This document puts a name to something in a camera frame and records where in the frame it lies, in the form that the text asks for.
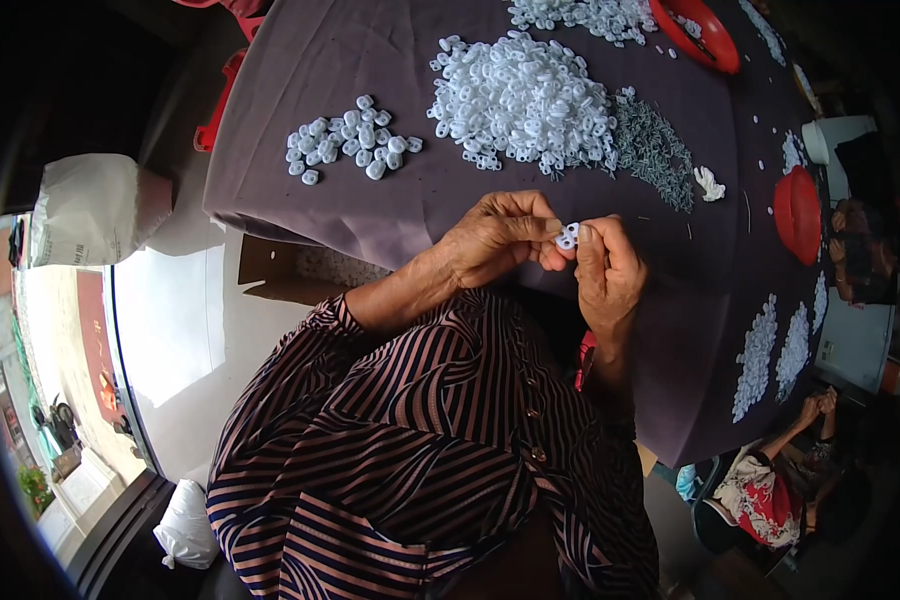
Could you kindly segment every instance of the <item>chair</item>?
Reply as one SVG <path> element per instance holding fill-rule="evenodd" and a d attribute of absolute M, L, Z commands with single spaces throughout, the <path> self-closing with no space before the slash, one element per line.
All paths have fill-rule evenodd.
<path fill-rule="evenodd" d="M 728 525 L 717 510 L 708 506 L 704 499 L 711 498 L 717 486 L 724 481 L 731 469 L 733 459 L 739 450 L 734 449 L 724 452 L 710 459 L 709 473 L 703 482 L 703 487 L 696 495 L 693 504 L 690 505 L 690 518 L 693 521 L 693 534 L 700 546 L 714 555 L 720 556 L 734 546 L 741 546 L 752 541 L 747 532 L 739 527 Z M 706 463 L 697 469 L 703 470 Z"/>
<path fill-rule="evenodd" d="M 220 0 L 173 0 L 173 2 L 192 9 L 206 9 L 217 4 Z M 246 41 L 253 42 L 253 38 L 257 35 L 257 30 L 260 29 L 260 25 L 264 22 L 266 15 L 244 15 L 257 15 L 261 11 L 265 12 L 269 8 L 269 0 L 224 0 L 220 4 L 226 7 L 233 17 L 237 19 L 237 25 L 240 26 L 243 35 L 246 36 Z M 219 94 L 219 100 L 216 101 L 216 108 L 214 108 L 213 116 L 210 117 L 210 123 L 198 126 L 193 133 L 193 150 L 197 152 L 213 152 L 214 143 L 217 141 L 217 129 L 220 128 L 220 121 L 224 118 L 224 108 L 227 106 L 230 90 L 233 90 L 233 82 L 237 79 L 237 72 L 240 70 L 240 65 L 244 63 L 247 50 L 247 48 L 238 50 L 223 64 L 222 71 L 223 76 L 226 77 L 226 85 L 223 86 L 223 91 Z"/>

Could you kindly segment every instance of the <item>table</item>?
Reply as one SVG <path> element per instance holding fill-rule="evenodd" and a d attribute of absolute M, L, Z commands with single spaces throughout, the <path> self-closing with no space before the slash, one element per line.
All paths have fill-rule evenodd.
<path fill-rule="evenodd" d="M 653 186 L 624 172 L 611 179 L 576 169 L 553 182 L 536 164 L 512 160 L 500 172 L 482 172 L 460 158 L 452 140 L 436 138 L 436 122 L 425 112 L 439 76 L 428 66 L 440 52 L 437 40 L 458 34 L 466 42 L 494 42 L 512 28 L 507 6 L 485 0 L 276 0 L 224 111 L 204 210 L 253 235 L 286 241 L 303 236 L 388 268 L 428 248 L 493 190 L 539 188 L 565 223 L 619 213 L 653 272 L 634 334 L 638 438 L 660 462 L 677 466 L 763 435 L 780 412 L 773 401 L 774 365 L 790 316 L 799 301 L 812 309 L 821 270 L 804 267 L 782 246 L 767 213 L 782 176 L 784 133 L 799 133 L 812 118 L 789 65 L 773 61 L 737 2 L 711 6 L 742 56 L 741 73 L 733 78 L 683 54 L 670 58 L 666 50 L 674 44 L 662 32 L 649 33 L 645 47 L 619 49 L 582 27 L 530 31 L 536 40 L 555 39 L 584 56 L 590 78 L 609 90 L 634 86 L 638 99 L 671 122 L 694 164 L 709 167 L 726 185 L 726 198 L 712 203 L 700 200 L 695 185 L 693 214 L 677 213 Z M 380 181 L 368 179 L 346 156 L 321 165 L 316 186 L 289 176 L 288 133 L 318 116 L 355 108 L 354 99 L 365 93 L 376 108 L 394 115 L 392 132 L 422 138 L 424 150 Z M 572 270 L 526 265 L 517 278 L 529 287 L 576 295 Z M 770 384 L 764 399 L 732 424 L 741 373 L 734 358 L 770 292 L 779 298 Z"/>

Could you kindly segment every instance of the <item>elderly woman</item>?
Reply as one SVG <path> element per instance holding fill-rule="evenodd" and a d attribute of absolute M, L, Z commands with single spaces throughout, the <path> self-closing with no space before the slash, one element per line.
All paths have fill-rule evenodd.
<path fill-rule="evenodd" d="M 807 397 L 796 421 L 779 435 L 741 452 L 713 498 L 704 500 L 730 525 L 772 548 L 792 546 L 809 534 L 845 542 L 870 508 L 870 480 L 862 470 L 833 460 L 837 392 Z M 814 447 L 802 462 L 783 453 L 793 438 L 823 414 Z"/>
<path fill-rule="evenodd" d="M 657 543 L 634 445 L 628 338 L 647 268 L 614 216 L 576 250 L 540 192 L 484 196 L 393 274 L 316 306 L 250 381 L 207 515 L 253 594 L 649 597 Z M 485 286 L 576 258 L 597 338 L 582 386 Z"/>

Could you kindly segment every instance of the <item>pile of white plastic parts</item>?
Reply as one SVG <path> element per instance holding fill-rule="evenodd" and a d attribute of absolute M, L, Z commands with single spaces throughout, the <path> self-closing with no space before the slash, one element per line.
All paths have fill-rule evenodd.
<path fill-rule="evenodd" d="M 804 140 L 794 134 L 792 129 L 787 129 L 783 140 L 783 174 L 790 175 L 794 167 L 807 166 L 807 157 L 804 154 Z"/>
<path fill-rule="evenodd" d="M 816 278 L 813 298 L 813 332 L 817 333 L 827 316 L 828 289 L 827 275 L 821 270 Z"/>
<path fill-rule="evenodd" d="M 777 296 L 770 294 L 763 303 L 763 312 L 753 318 L 752 329 L 744 335 L 744 351 L 737 354 L 737 363 L 744 371 L 737 377 L 737 391 L 733 394 L 733 423 L 739 422 L 760 402 L 770 382 L 770 353 L 777 341 Z"/>
<path fill-rule="evenodd" d="M 300 176 L 307 186 L 314 186 L 320 180 L 320 173 L 306 167 L 336 162 L 343 151 L 348 157 L 355 156 L 357 166 L 365 169 L 367 177 L 379 181 L 387 169 L 403 166 L 404 152 L 417 153 L 423 149 L 419 137 L 391 134 L 387 128 L 391 119 L 389 112 L 377 110 L 373 99 L 363 95 L 357 98 L 357 109 L 348 110 L 341 117 L 329 120 L 318 117 L 312 123 L 301 125 L 287 137 L 288 173 Z"/>
<path fill-rule="evenodd" d="M 580 25 L 598 38 L 612 42 L 618 48 L 624 41 L 641 46 L 647 43 L 643 32 L 655 32 L 657 19 L 647 0 L 510 0 L 506 9 L 512 15 L 510 23 L 520 31 L 531 26 L 552 31 L 557 23 L 565 27 Z"/>
<path fill-rule="evenodd" d="M 780 66 L 787 66 L 787 59 L 783 57 L 783 48 L 786 47 L 786 44 L 783 43 L 783 38 L 780 37 L 777 30 L 771 27 L 762 14 L 757 12 L 750 0 L 740 0 L 740 8 L 744 10 L 750 22 L 760 32 L 760 38 L 767 42 L 769 55 L 780 63 Z"/>
<path fill-rule="evenodd" d="M 790 318 L 787 338 L 776 359 L 776 401 L 785 402 L 794 389 L 797 376 L 801 374 L 810 357 L 810 324 L 807 322 L 807 307 L 803 302 Z"/>
<path fill-rule="evenodd" d="M 441 38 L 432 61 L 427 116 L 436 136 L 453 138 L 478 169 L 499 170 L 497 152 L 516 162 L 538 162 L 540 172 L 562 171 L 568 159 L 616 169 L 607 89 L 588 78 L 587 61 L 560 42 L 533 41 L 510 30 L 493 44 Z"/>

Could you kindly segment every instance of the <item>person sitting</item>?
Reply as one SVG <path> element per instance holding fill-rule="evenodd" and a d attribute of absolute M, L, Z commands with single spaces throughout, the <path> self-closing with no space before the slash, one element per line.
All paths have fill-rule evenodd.
<path fill-rule="evenodd" d="M 792 546 L 816 532 L 842 544 L 870 508 L 870 480 L 862 470 L 842 471 L 834 458 L 837 392 L 807 397 L 796 421 L 782 434 L 756 444 L 730 467 L 704 502 L 730 525 L 760 544 Z M 781 450 L 824 414 L 813 449 L 802 463 Z"/>
<path fill-rule="evenodd" d="M 880 214 L 859 199 L 842 199 L 830 225 L 828 250 L 840 298 L 856 305 L 895 304 L 898 258 Z"/>

